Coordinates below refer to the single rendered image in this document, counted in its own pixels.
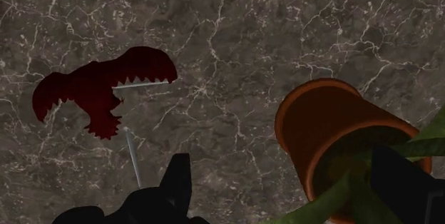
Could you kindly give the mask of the dark red toothed kitchen tool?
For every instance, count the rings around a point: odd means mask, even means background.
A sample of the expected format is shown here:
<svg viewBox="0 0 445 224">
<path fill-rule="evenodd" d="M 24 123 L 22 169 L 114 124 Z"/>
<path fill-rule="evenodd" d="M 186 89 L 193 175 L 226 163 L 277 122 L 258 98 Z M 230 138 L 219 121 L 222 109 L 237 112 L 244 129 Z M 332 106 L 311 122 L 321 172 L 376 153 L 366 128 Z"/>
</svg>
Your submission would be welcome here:
<svg viewBox="0 0 445 224">
<path fill-rule="evenodd" d="M 92 61 L 68 74 L 50 73 L 36 87 L 32 107 L 44 122 L 52 106 L 71 100 L 90 117 L 85 129 L 110 140 L 121 123 L 111 111 L 124 102 L 113 94 L 115 89 L 172 83 L 177 78 L 176 67 L 164 51 L 135 46 L 113 60 Z"/>
</svg>

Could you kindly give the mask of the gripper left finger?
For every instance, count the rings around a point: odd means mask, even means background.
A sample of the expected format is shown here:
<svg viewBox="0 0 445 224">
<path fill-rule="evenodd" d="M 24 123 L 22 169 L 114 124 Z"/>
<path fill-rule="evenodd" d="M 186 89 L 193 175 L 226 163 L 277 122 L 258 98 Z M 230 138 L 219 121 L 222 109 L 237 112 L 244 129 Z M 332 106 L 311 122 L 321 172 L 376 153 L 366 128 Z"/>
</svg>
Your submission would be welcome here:
<svg viewBox="0 0 445 224">
<path fill-rule="evenodd" d="M 133 191 L 110 215 L 97 206 L 76 207 L 52 224 L 210 224 L 200 216 L 188 217 L 191 195 L 190 155 L 176 153 L 158 187 Z"/>
</svg>

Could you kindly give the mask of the terracotta pot with green plant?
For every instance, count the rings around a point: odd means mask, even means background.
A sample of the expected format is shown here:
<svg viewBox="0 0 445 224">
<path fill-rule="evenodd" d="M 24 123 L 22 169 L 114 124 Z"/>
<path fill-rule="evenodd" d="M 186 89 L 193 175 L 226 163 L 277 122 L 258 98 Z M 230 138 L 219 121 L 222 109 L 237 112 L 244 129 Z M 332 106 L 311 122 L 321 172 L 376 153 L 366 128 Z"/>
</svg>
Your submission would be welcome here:
<svg viewBox="0 0 445 224">
<path fill-rule="evenodd" d="M 319 78 L 285 97 L 275 135 L 308 201 L 263 224 L 403 224 L 371 189 L 372 151 L 391 148 L 432 176 L 433 157 L 445 157 L 445 106 L 418 130 L 348 83 Z"/>
</svg>

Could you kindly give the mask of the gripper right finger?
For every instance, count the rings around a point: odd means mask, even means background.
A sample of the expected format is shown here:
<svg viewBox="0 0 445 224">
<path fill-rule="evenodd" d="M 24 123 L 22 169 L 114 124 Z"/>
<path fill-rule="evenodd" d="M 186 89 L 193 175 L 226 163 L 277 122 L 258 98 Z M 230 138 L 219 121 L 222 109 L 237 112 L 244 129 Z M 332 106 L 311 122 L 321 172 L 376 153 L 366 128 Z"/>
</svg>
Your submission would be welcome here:
<svg viewBox="0 0 445 224">
<path fill-rule="evenodd" d="M 393 149 L 373 149 L 370 186 L 403 224 L 445 224 L 445 180 Z"/>
</svg>

